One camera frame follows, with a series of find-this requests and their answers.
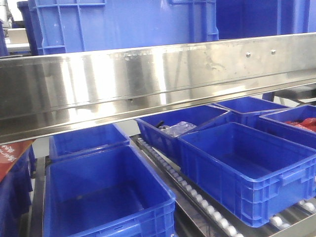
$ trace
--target stainless steel rail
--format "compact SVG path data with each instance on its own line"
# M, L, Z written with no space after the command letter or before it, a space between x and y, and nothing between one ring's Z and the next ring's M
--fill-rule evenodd
M0 60L0 144L316 82L316 34Z

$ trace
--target white roller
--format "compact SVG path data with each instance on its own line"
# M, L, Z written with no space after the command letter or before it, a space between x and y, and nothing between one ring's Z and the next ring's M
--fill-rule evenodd
M285 229L287 227L290 227L291 225L289 223L284 223L283 225L281 225L281 229Z
M181 177L181 176L179 176L178 178L177 178L177 181L178 182L181 182L183 180L183 178Z
M225 229L225 232L229 235L229 236L235 236L237 234L237 230L234 226L228 226L226 229Z
M172 174L172 176L175 177L175 178L178 178L178 177L179 177L179 174L178 174L177 172L174 172L174 173Z
M197 193L197 191L195 189L192 189L190 191L190 194L195 197L198 193Z
M314 204L312 204L311 202L306 202L302 205L306 210L308 211L314 211L315 210L315 206Z
M282 219L281 219L280 217L278 217L278 216L272 217L272 218L270 219L270 222L271 222L272 225L278 226L278 227L283 224Z
M192 186L191 186L190 184L188 184L188 185L186 186L186 190L187 190L187 191L192 190Z
M206 207L208 206L208 202L207 202L206 200L202 200L202 201L201 201L201 206L202 206L203 208L206 208Z
M222 219L222 215L218 212L218 211L215 211L213 214L212 214L212 218L215 220L215 221L219 221Z
M228 220L225 218L221 219L218 224L223 229L226 229L229 226Z
M195 199L196 199L198 202L201 202L201 201L203 200L203 197L202 197L200 194L198 194L198 195L195 196Z
M210 214L210 215L212 215L212 214L215 212L214 207L211 206L211 205L208 206L208 207L206 208L206 210L207 210L208 214Z

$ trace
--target storage bin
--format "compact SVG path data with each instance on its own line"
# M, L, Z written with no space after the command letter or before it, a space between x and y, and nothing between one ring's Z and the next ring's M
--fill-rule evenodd
M30 192L33 189L29 171L29 155L30 148L23 153L9 172L14 177L12 184L16 198L16 209L14 211L16 217L27 213L31 205Z
M315 196L314 149L237 123L179 141L182 172L251 227Z
M14 175L8 173L0 182L0 236L19 237L18 217L14 216L17 209L14 191Z
M143 139L149 145L159 149L174 163L181 166L178 139L156 128L156 125L161 121L164 122L163 125L169 126L173 126L181 121L186 121L196 125L196 128L188 131L194 132L225 124L229 122L230 115L230 112L222 108L215 106L199 106L158 115L146 116L138 118L136 121Z
M117 125L108 124L51 136L49 157L58 162L128 143Z
M35 0L28 0L30 17L33 27L34 39L37 46L37 51L39 55L43 55L42 41L43 35L40 28L40 20L38 16L38 11L36 9Z
M219 39L312 32L315 10L310 0L218 0Z
M36 159L35 159L33 146L30 147L29 160L30 160L29 170L30 170L30 173L33 173L36 170Z
M22 13L26 34L29 39L30 49L33 56L38 55L38 46L35 39L35 31L40 31L40 29L34 29L31 20L31 14L29 9L28 1L18 1L17 6Z
M0 20L0 57L8 56L8 50L6 48L4 33L2 28L2 21Z
M285 123L286 121L303 121L307 118L316 118L316 107L312 105L303 105L288 110L269 113L267 115L260 116L260 118L264 121L278 124L279 126L285 127L287 129L300 131L302 134L306 134L305 139L316 136L316 133L313 131L295 127Z
M296 127L282 126L280 124L258 118L254 128L303 146L316 149L316 134L305 133Z
M215 104L232 112L231 121L253 127L256 118L269 112L288 108L270 101L254 97L243 97Z
M44 237L170 237L175 195L131 146L46 170Z
M44 54L218 39L216 0L30 2L37 9Z

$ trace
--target red item in crate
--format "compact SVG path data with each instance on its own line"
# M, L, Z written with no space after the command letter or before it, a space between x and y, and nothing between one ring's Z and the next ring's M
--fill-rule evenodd
M316 118L306 118L302 122L286 121L285 123L289 124L289 125L296 126L296 127L300 127L302 129L316 132Z
M304 127L316 125L316 118L307 118L303 122L301 122L300 124Z

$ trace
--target plastic bag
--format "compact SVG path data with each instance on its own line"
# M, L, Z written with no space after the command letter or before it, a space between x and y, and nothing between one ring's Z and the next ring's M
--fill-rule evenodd
M196 126L192 123L181 121L171 127L164 126L161 130L172 137L178 137L184 134L185 132L192 130L195 127Z

